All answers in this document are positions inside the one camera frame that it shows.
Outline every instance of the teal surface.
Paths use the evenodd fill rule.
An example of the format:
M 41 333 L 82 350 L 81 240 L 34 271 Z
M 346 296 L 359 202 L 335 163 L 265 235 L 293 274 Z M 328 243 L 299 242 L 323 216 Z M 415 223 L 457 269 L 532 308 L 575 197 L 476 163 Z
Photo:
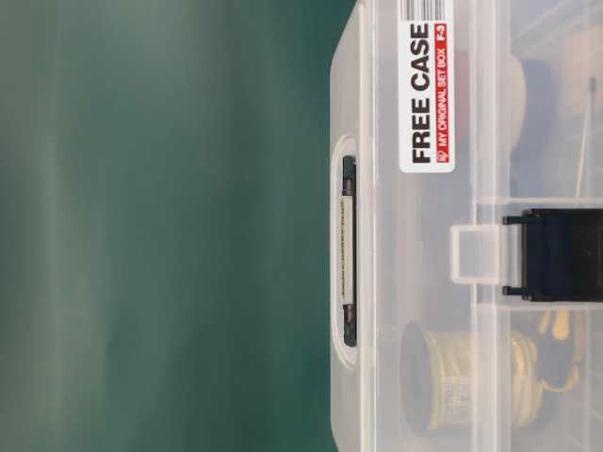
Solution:
M 352 3 L 0 0 L 0 450 L 334 450 Z

